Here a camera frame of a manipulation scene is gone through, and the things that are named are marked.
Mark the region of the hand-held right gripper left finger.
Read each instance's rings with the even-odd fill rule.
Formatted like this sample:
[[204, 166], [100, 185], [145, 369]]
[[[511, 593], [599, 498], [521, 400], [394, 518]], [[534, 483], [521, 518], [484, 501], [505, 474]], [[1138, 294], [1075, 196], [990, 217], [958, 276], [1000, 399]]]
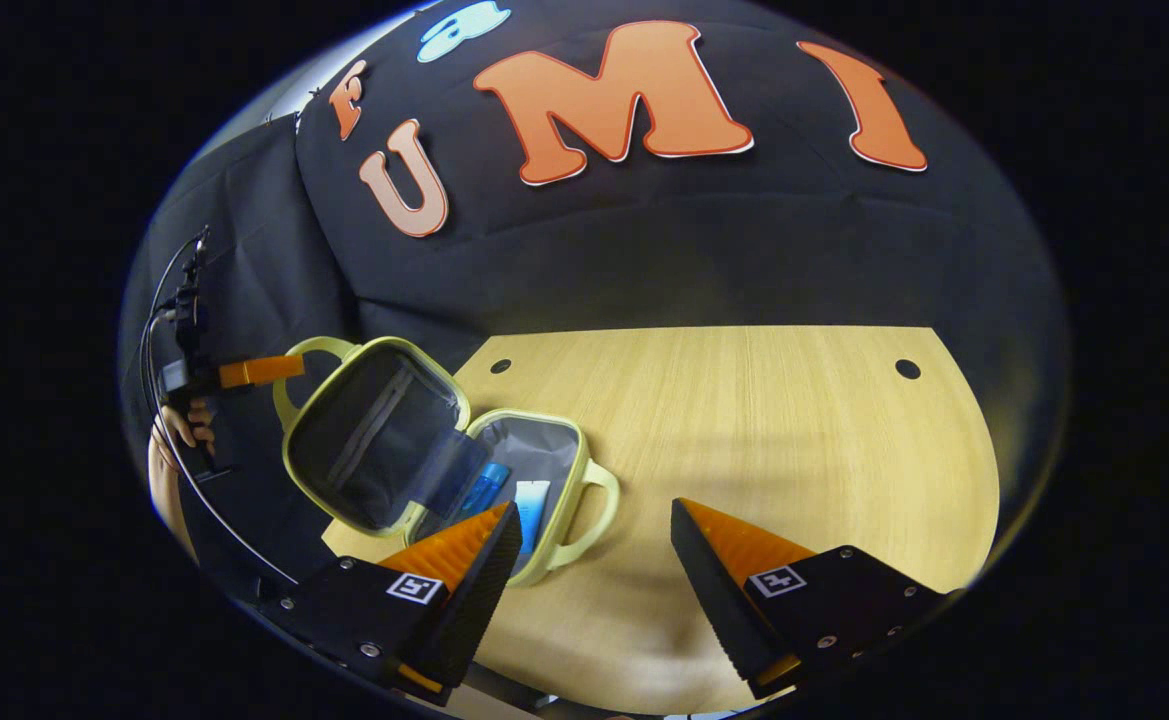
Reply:
[[444, 706], [468, 676], [523, 546], [516, 503], [375, 562], [343, 556], [255, 605], [314, 659], [378, 691]]

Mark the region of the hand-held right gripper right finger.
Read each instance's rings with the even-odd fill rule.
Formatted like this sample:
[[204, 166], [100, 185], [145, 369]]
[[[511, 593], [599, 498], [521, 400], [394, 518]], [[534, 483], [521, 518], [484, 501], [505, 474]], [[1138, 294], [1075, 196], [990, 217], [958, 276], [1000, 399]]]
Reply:
[[948, 602], [852, 544], [808, 551], [689, 498], [671, 503], [670, 539], [727, 660], [758, 700], [846, 676]]

